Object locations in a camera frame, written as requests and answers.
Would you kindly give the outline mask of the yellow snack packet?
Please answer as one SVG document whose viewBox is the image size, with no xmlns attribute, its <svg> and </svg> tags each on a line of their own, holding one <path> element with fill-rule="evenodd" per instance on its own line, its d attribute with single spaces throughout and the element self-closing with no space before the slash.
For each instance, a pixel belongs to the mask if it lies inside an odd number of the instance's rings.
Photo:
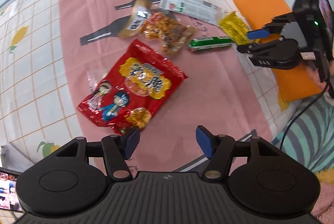
<svg viewBox="0 0 334 224">
<path fill-rule="evenodd" d="M 247 38 L 249 27 L 236 15 L 235 12 L 226 15 L 218 22 L 218 25 L 237 45 L 252 43 L 252 40 Z"/>
</svg>

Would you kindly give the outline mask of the red chip snack bag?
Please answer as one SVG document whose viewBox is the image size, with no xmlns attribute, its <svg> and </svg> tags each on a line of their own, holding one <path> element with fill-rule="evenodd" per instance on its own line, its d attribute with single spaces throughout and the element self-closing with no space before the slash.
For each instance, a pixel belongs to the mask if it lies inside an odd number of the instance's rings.
<svg viewBox="0 0 334 224">
<path fill-rule="evenodd" d="M 186 79 L 180 68 L 136 39 L 77 109 L 96 126 L 123 135 L 131 127 L 145 128 Z"/>
</svg>

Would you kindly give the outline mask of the green sausage snack stick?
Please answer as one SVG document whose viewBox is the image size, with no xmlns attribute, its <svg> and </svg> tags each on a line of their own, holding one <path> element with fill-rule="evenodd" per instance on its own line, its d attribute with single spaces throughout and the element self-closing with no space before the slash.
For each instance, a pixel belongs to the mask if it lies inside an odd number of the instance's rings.
<svg viewBox="0 0 334 224">
<path fill-rule="evenodd" d="M 214 50 L 226 47 L 231 47 L 234 41 L 227 37 L 203 37 L 192 39 L 187 48 L 191 51 Z"/>
</svg>

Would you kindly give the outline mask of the white grey snack packet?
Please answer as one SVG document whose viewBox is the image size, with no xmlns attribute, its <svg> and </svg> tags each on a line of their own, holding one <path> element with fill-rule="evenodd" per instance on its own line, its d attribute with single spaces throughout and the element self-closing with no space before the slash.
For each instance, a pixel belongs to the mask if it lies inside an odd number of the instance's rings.
<svg viewBox="0 0 334 224">
<path fill-rule="evenodd" d="M 225 17 L 222 8 L 205 0 L 160 0 L 159 7 L 215 26 L 218 26 L 218 22 Z"/>
</svg>

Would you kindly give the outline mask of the orange peanut snack pack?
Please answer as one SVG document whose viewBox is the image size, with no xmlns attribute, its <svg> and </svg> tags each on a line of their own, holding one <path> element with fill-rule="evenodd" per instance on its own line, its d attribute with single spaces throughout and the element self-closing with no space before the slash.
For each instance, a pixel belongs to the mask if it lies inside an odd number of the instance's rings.
<svg viewBox="0 0 334 224">
<path fill-rule="evenodd" d="M 152 9 L 149 0 L 137 0 L 118 37 L 130 38 L 140 34 L 146 40 L 160 41 L 162 52 L 175 54 L 190 41 L 195 32 L 195 27 L 180 23 L 162 10 Z"/>
</svg>

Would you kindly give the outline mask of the white checked tablecloth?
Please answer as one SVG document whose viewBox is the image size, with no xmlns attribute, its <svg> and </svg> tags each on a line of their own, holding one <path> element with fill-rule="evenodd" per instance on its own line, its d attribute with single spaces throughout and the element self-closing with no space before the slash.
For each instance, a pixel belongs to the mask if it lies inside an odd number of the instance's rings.
<svg viewBox="0 0 334 224">
<path fill-rule="evenodd" d="M 129 15 L 133 0 L 15 0 L 1 12 L 1 143 L 38 162 L 77 136 L 111 133 L 78 113 L 126 52 L 130 39 L 80 39 Z M 204 0 L 225 12 L 233 0 Z M 132 172 L 187 169 L 199 161 L 195 129 L 242 139 L 252 130 L 271 140 L 296 110 L 278 95 L 275 74 L 235 48 L 192 52 L 170 60 L 187 75 L 142 132 L 129 160 Z"/>
</svg>

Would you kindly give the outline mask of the smartphone with lit screen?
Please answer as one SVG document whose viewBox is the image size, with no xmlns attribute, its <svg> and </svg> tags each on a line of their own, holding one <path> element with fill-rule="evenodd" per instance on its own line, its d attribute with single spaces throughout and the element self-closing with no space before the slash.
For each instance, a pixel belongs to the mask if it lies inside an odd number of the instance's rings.
<svg viewBox="0 0 334 224">
<path fill-rule="evenodd" d="M 0 169 L 0 207 L 3 210 L 22 212 L 16 193 L 16 183 L 20 173 L 17 171 Z"/>
</svg>

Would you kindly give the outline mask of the pink bottle print mat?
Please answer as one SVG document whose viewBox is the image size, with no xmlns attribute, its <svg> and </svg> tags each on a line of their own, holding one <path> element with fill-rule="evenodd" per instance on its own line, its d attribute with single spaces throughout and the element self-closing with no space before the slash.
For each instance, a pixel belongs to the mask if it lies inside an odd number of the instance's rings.
<svg viewBox="0 0 334 224">
<path fill-rule="evenodd" d="M 198 125 L 240 139 L 272 137 L 244 67 L 230 47 L 166 54 L 158 40 L 120 38 L 135 0 L 59 0 L 72 101 L 90 141 L 142 127 L 130 170 L 173 171 L 201 155 Z"/>
</svg>

